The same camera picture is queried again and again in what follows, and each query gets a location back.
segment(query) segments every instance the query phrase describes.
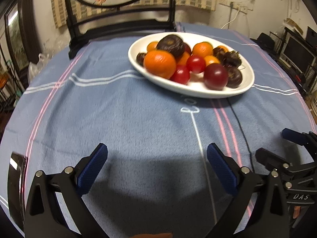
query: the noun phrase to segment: wall socket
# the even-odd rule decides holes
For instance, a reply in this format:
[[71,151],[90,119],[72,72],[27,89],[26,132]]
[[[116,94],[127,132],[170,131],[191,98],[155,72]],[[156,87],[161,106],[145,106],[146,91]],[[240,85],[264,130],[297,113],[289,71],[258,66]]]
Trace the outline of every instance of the wall socket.
[[218,1],[219,1],[219,4],[230,6],[230,4],[228,3],[228,0],[218,0]]
[[[218,3],[230,7],[231,1],[229,1],[229,0],[218,0]],[[238,2],[233,2],[233,8],[234,9],[239,10],[239,7],[240,7],[240,11],[241,12],[243,12],[245,14],[248,13],[248,6],[238,4]]]

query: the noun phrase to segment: power cord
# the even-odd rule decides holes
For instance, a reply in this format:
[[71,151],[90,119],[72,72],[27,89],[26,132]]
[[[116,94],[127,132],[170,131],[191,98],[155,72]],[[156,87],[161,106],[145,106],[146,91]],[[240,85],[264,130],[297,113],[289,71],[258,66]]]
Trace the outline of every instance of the power cord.
[[247,28],[248,28],[248,38],[250,38],[250,26],[249,26],[249,21],[248,21],[248,15],[245,14],[245,20],[247,22]]
[[233,107],[232,107],[232,105],[231,105],[231,103],[230,103],[230,100],[229,100],[228,98],[227,98],[227,102],[228,102],[228,104],[229,104],[229,106],[230,106],[230,108],[231,108],[231,110],[232,110],[232,112],[233,112],[233,114],[234,114],[234,116],[235,116],[235,118],[236,118],[238,124],[239,124],[239,128],[240,128],[240,130],[241,130],[241,132],[242,132],[243,138],[244,138],[244,140],[245,140],[245,144],[247,145],[247,149],[248,149],[248,152],[249,152],[251,168],[252,168],[252,171],[255,173],[254,165],[253,165],[253,161],[252,161],[252,153],[251,153],[251,149],[250,149],[249,143],[248,143],[248,141],[247,141],[247,138],[245,137],[245,134],[244,134],[244,132],[243,132],[241,123],[240,123],[240,121],[239,121],[239,118],[237,117],[236,112],[233,110]]
[[239,12],[240,12],[240,6],[239,6],[239,9],[238,9],[238,11],[237,11],[237,14],[236,14],[235,18],[234,18],[232,21],[226,23],[221,29],[223,29],[223,28],[224,28],[225,26],[227,26],[228,24],[232,23],[232,22],[237,18]]

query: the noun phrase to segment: pink stripe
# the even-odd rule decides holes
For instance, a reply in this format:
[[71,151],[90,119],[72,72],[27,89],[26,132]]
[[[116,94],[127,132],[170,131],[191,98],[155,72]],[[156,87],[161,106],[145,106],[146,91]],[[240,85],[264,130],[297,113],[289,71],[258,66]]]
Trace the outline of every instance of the pink stripe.
[[[49,106],[50,102],[52,101],[54,95],[56,94],[57,90],[59,89],[59,87],[61,86],[62,82],[67,78],[67,75],[69,74],[69,72],[71,71],[71,69],[76,65],[76,63],[78,62],[78,60],[82,57],[82,55],[84,54],[84,52],[86,51],[86,49],[77,57],[77,59],[73,60],[72,63],[68,66],[68,68],[64,71],[64,73],[61,75],[61,77],[59,78],[59,80],[57,81],[57,83],[55,84],[54,88],[52,89],[52,91],[50,92],[49,96],[46,98],[45,103],[42,106],[42,109],[40,110],[40,114],[37,117],[37,120],[35,122],[35,125],[33,127],[30,139],[29,139],[29,143],[28,143],[28,148],[26,151],[26,155],[29,157],[28,162],[30,161],[30,156],[31,156],[31,150],[32,150],[32,146],[33,146],[33,141],[35,139],[38,127],[41,123],[42,117],[47,109],[47,107]],[[28,172],[28,168],[29,168],[29,164],[27,164],[26,167],[26,171],[25,171],[25,179],[27,176],[27,172]]]
[[218,99],[218,103],[219,103],[220,110],[221,110],[221,112],[222,112],[222,114],[223,114],[223,116],[224,116],[224,118],[225,118],[225,120],[226,120],[226,122],[227,122],[227,124],[229,126],[229,130],[230,130],[230,133],[231,133],[231,136],[232,136],[233,145],[235,147],[235,151],[236,151],[237,158],[238,158],[238,165],[240,167],[242,167],[243,165],[242,165],[242,161],[241,161],[241,154],[240,154],[240,151],[239,151],[239,148],[238,148],[238,142],[237,142],[237,139],[236,139],[235,132],[234,132],[232,126],[231,126],[231,123],[229,121],[229,118],[228,118],[225,110],[222,107],[220,99]]
[[247,210],[248,210],[248,214],[249,214],[249,217],[251,216],[251,209],[250,209],[250,206],[248,205],[247,207]]
[[[245,41],[247,43],[247,41],[241,36],[239,35],[237,32],[235,31],[231,31],[232,33],[234,33],[240,40],[242,41]],[[266,56],[265,54],[257,47],[255,46],[252,46],[261,56],[262,58],[264,58],[265,61],[267,61],[267,63],[269,63],[277,72],[278,74],[286,81],[286,83],[288,83],[288,85],[290,87],[295,87],[296,86],[294,85],[294,83],[290,82],[286,77],[285,75],[283,74],[282,70],[279,69],[277,66],[275,66]],[[309,119],[309,122],[310,122],[310,125],[312,127],[312,129],[314,130],[314,132],[316,133],[316,129],[315,129],[315,124],[314,124],[314,120],[313,120],[313,117],[311,115],[311,113],[308,111],[308,108],[306,105],[304,105],[304,103],[302,102],[302,97],[299,95],[299,94],[296,94],[297,98],[299,99],[300,103],[302,104],[302,107],[306,113],[306,115],[308,116],[308,119]]]
[[40,110],[40,113],[39,113],[39,115],[38,115],[38,117],[37,117],[37,119],[36,119],[36,121],[35,121],[33,130],[32,130],[32,132],[31,132],[31,136],[30,136],[29,142],[28,142],[28,147],[27,147],[27,149],[26,149],[26,157],[28,157],[28,154],[29,154],[30,142],[31,142],[31,140],[32,140],[32,138],[33,138],[33,133],[34,133],[34,130],[35,130],[35,126],[38,124],[39,118],[40,118],[41,114],[43,113],[44,107],[45,107],[45,105],[47,104],[48,100],[50,99],[50,97],[51,97],[52,93],[54,92],[54,90],[55,90],[56,88],[59,88],[59,86],[60,86],[60,84],[61,84],[61,79],[65,76],[67,70],[68,70],[70,67],[71,67],[71,69],[72,69],[72,67],[73,67],[73,65],[74,65],[74,61],[75,61],[75,60],[73,60],[72,63],[69,64],[69,66],[67,67],[67,69],[63,72],[63,74],[61,75],[61,77],[58,79],[58,81],[57,81],[56,84],[54,85],[53,89],[51,90],[50,94],[49,94],[48,97],[46,98],[46,100],[45,100],[45,102],[44,102],[44,104],[43,104],[43,106],[42,106],[42,108],[41,108],[41,110]]
[[253,203],[252,203],[252,200],[250,200],[250,204],[251,204],[251,207],[253,207],[253,208],[254,208]]
[[215,111],[215,114],[216,114],[216,117],[217,117],[217,120],[218,120],[218,123],[219,123],[219,127],[220,127],[222,138],[223,138],[223,142],[224,142],[224,145],[225,145],[226,151],[227,151],[227,156],[232,157],[231,151],[230,151],[230,148],[229,148],[229,144],[228,144],[228,140],[227,140],[227,136],[226,136],[226,132],[224,130],[223,123],[221,121],[220,115],[219,115],[219,113],[218,113],[218,111],[216,109],[216,106],[215,106],[213,100],[210,100],[210,103],[211,103],[212,107],[214,108],[214,111]]

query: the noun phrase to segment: mangosteen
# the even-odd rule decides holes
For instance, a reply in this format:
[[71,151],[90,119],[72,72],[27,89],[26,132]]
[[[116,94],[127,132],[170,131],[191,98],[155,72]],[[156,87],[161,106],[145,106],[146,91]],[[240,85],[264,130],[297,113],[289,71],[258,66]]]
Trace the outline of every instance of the mangosteen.
[[213,51],[214,51],[214,56],[217,57],[220,62],[223,62],[226,51],[221,47],[216,47],[214,48]]
[[226,52],[224,55],[223,64],[225,66],[239,67],[242,64],[242,61],[239,56],[239,52],[237,51]]
[[182,56],[185,52],[183,40],[177,35],[167,35],[157,44],[158,50],[165,50],[174,55],[175,58]]
[[138,53],[137,54],[137,63],[143,66],[144,57],[146,56],[146,53]]
[[227,87],[237,88],[242,82],[242,74],[236,67],[226,67],[228,71]]

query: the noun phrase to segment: plastic bag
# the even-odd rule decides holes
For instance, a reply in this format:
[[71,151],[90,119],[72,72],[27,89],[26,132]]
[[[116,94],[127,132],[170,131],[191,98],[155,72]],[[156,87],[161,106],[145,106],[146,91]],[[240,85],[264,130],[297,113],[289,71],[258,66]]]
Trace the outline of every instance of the plastic bag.
[[34,79],[34,77],[40,73],[40,71],[47,65],[49,62],[48,55],[39,54],[39,62],[34,64],[30,62],[29,64],[29,71],[28,71],[28,82],[29,84]]

